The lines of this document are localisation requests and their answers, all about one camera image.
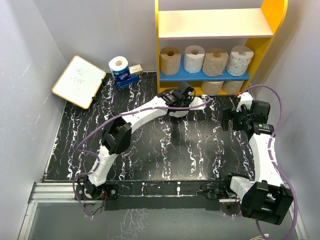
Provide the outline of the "brown roll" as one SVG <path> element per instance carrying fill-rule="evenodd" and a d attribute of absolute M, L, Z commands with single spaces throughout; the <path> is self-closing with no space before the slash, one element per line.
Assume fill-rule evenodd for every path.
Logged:
<path fill-rule="evenodd" d="M 224 81 L 203 81 L 201 90 L 205 95 L 216 96 L 220 92 Z"/>
<path fill-rule="evenodd" d="M 221 89 L 229 95 L 236 95 L 238 92 L 240 92 L 243 83 L 244 80 L 224 81 Z"/>
<path fill-rule="evenodd" d="M 162 48 L 159 57 L 160 71 L 166 76 L 177 74 L 180 69 L 181 56 L 180 50 L 174 46 Z"/>
<path fill-rule="evenodd" d="M 203 73 L 208 77 L 223 74 L 229 55 L 225 49 L 214 47 L 206 51 L 202 66 Z"/>

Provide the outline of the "brown roll front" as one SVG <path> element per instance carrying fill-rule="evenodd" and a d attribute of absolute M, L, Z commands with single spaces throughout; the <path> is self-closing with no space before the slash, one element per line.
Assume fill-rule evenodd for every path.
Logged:
<path fill-rule="evenodd" d="M 181 56 L 180 50 L 174 46 L 162 48 L 159 57 L 160 71 L 166 76 L 177 74 L 180 69 Z"/>

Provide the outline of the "white dotted paper roll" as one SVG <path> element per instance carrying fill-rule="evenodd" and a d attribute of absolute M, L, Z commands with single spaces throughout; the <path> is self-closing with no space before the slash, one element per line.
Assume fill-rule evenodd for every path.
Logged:
<path fill-rule="evenodd" d="M 237 45 L 231 49 L 227 63 L 226 71 L 232 76 L 242 76 L 254 56 L 254 52 L 244 45 Z"/>

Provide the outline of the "white roll sideways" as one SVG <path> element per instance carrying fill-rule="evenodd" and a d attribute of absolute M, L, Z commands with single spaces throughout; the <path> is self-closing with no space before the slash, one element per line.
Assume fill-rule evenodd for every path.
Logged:
<path fill-rule="evenodd" d="M 169 116 L 174 118 L 182 118 L 185 117 L 189 113 L 189 110 L 170 110 L 168 113 Z"/>

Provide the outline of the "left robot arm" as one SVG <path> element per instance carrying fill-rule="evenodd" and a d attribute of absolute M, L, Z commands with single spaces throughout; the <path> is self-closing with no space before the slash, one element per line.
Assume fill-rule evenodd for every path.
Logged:
<path fill-rule="evenodd" d="M 132 133 L 144 124 L 170 114 L 175 118 L 185 116 L 196 98 L 195 89 L 187 82 L 177 88 L 169 88 L 159 93 L 147 103 L 117 116 L 111 115 L 99 127 L 102 130 L 101 147 L 98 153 L 92 152 L 96 160 L 89 173 L 80 176 L 83 179 L 83 192 L 97 200 L 103 195 L 102 185 L 118 155 L 131 145 Z"/>

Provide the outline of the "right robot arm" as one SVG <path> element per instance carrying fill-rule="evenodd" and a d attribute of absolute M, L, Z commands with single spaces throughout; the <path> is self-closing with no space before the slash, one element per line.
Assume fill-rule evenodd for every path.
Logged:
<path fill-rule="evenodd" d="M 294 198 L 274 166 L 276 158 L 269 140 L 275 129 L 267 123 L 269 112 L 269 103 L 245 94 L 241 95 L 236 108 L 223 110 L 223 131 L 227 131 L 229 122 L 232 122 L 234 131 L 243 131 L 247 135 L 253 154 L 255 179 L 251 182 L 247 176 L 229 173 L 222 190 L 226 197 L 240 200 L 244 217 L 280 225 Z"/>

